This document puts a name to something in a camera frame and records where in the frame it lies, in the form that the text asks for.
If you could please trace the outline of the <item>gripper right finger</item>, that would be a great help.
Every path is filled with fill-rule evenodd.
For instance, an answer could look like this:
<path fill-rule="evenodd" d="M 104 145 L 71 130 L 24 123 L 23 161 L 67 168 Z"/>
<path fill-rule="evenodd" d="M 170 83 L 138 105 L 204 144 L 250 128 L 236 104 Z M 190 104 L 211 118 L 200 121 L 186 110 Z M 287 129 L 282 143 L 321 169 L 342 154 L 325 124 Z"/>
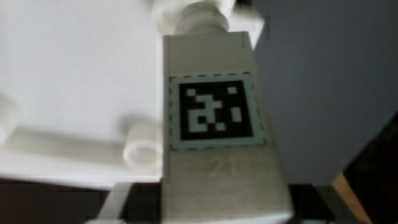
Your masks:
<path fill-rule="evenodd" d="M 348 186 L 291 184 L 293 217 L 286 224 L 371 224 Z"/>

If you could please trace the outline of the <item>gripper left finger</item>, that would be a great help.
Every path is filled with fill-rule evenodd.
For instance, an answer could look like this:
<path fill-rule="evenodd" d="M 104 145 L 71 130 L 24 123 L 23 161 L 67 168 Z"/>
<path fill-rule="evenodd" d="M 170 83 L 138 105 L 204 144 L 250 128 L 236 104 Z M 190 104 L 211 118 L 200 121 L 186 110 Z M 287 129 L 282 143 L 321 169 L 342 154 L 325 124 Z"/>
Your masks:
<path fill-rule="evenodd" d="M 158 183 L 117 183 L 87 224 L 161 224 Z"/>

